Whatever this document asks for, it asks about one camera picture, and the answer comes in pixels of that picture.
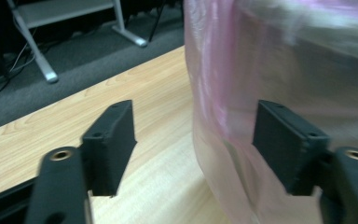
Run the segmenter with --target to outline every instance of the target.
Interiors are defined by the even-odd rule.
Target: pink plastic bag
[[[322,223],[252,146],[259,99],[286,105],[335,147],[358,147],[358,1],[186,0],[194,144],[233,223]]]

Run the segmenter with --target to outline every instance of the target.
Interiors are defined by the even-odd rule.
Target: wooden table
[[[229,223],[197,164],[184,48],[0,127],[0,192],[37,174],[43,155],[78,147],[111,104],[133,100],[138,145],[118,196],[92,198],[95,223]]]

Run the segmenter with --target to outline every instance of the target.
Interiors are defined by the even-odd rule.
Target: metal chair leg
[[[24,36],[28,45],[31,47],[32,52],[34,53],[35,60],[40,70],[45,76],[45,79],[48,83],[55,83],[58,81],[58,76],[51,68],[50,64],[46,60],[45,56],[40,52],[36,43],[34,42],[34,38],[32,37],[30,31],[28,30],[27,25],[25,24],[24,19],[20,15],[16,6],[14,5],[12,0],[7,0],[7,3],[10,6],[11,12],[13,13],[14,18],[16,19],[17,24],[20,26],[21,34]]]

